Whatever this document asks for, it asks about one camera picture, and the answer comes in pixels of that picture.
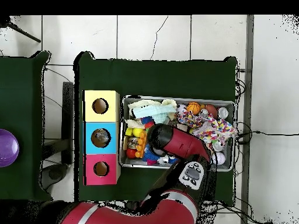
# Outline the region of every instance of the orange basketball toy ball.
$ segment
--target orange basketball toy ball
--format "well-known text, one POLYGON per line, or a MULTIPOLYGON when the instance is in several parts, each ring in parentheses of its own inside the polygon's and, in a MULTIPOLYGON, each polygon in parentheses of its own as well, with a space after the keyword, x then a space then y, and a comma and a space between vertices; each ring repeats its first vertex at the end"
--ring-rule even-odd
POLYGON ((190 102, 187 106, 187 111, 192 111, 194 115, 197 115, 200 111, 200 105, 197 102, 190 102))

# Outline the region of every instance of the pink box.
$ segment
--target pink box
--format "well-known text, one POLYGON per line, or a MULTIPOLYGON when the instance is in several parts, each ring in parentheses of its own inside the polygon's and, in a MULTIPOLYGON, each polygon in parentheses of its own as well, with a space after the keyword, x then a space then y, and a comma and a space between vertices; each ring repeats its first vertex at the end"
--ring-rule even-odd
POLYGON ((85 178, 86 186, 116 184, 120 175, 120 165, 116 154, 86 155, 85 178), (95 164, 104 162, 108 166, 106 175, 98 176, 95 172, 95 164))

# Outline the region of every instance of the red ball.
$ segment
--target red ball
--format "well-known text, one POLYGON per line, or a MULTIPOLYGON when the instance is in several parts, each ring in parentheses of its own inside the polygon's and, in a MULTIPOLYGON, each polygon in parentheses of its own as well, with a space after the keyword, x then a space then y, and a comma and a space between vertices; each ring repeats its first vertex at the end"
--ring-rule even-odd
POLYGON ((134 158, 136 158, 135 153, 136 153, 136 149, 127 149, 127 152, 126 152, 127 157, 128 157, 129 159, 134 159, 134 158))

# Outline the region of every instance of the purple bowl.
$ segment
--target purple bowl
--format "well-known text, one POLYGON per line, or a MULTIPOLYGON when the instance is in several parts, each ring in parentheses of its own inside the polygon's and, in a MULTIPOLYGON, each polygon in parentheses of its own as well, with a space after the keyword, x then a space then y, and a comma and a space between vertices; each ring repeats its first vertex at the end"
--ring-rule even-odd
POLYGON ((0 129, 0 167, 11 165, 18 154, 18 140, 9 131, 0 129))

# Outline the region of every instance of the green table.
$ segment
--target green table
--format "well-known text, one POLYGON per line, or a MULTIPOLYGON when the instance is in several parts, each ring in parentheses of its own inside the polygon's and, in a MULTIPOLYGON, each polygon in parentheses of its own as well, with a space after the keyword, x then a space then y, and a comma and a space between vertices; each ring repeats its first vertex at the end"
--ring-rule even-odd
POLYGON ((0 199, 51 200, 39 185, 43 134, 42 72, 49 53, 0 57, 0 128, 20 145, 16 161, 0 168, 0 199))
MULTIPOLYGON (((82 91, 115 90, 121 97, 143 95, 235 101, 237 60, 230 57, 224 61, 126 61, 92 57, 91 53, 82 52, 74 62, 75 99, 78 100, 75 109, 79 110, 75 115, 75 136, 79 136, 79 140, 75 140, 76 151, 79 148, 76 158, 79 171, 75 172, 75 177, 79 177, 79 185, 75 188, 79 190, 79 200, 143 200, 163 170, 122 167, 116 185, 83 185, 82 91)), ((233 205, 233 181, 233 169, 217 174, 215 200, 233 205)))

